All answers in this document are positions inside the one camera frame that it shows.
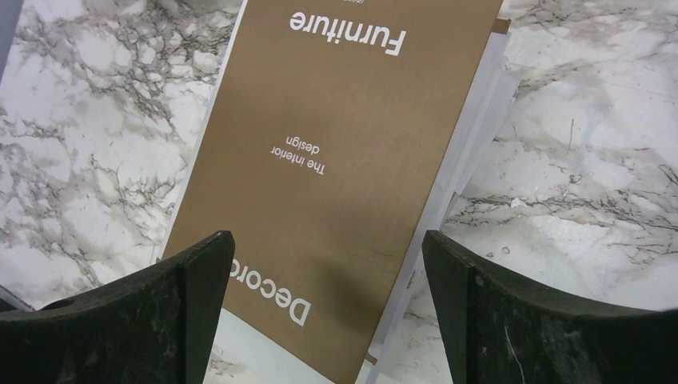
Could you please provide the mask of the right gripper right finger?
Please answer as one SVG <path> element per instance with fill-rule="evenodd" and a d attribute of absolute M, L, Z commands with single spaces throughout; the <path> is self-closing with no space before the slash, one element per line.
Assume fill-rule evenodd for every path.
<path fill-rule="evenodd" d="M 455 383 L 676 382 L 676 310 L 546 286 L 438 230 L 421 249 Z"/>

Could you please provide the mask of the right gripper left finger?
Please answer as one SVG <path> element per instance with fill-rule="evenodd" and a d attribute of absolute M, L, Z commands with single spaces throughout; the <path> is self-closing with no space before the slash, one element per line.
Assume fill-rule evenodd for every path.
<path fill-rule="evenodd" d="M 200 383 L 235 251 L 218 231 L 41 310 L 1 315 L 4 383 Z"/>

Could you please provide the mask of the white palm leaf book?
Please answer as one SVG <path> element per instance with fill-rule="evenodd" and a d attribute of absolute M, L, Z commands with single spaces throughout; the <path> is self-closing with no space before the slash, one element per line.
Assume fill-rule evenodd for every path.
<path fill-rule="evenodd" d="M 518 87 L 506 70 L 508 21 L 501 19 L 490 34 L 469 95 L 461 110 L 441 170 L 433 186 L 419 230 L 438 230 L 469 182 L 490 142 L 508 116 Z M 385 357 L 397 340 L 411 297 L 425 274 L 422 236 L 416 235 L 398 275 L 393 293 L 357 376 L 359 383 L 375 383 L 386 367 Z M 326 383 L 328 380 L 262 333 L 226 310 L 221 312 L 214 353 L 229 363 L 237 383 Z"/>

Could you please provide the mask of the brown Decorate Furniture book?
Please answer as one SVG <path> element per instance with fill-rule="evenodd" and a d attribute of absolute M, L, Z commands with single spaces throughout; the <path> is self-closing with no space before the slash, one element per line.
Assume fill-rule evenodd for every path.
<path fill-rule="evenodd" d="M 235 241 L 215 341 L 266 383 L 371 382 L 498 1 L 245 1 L 163 254 Z"/>

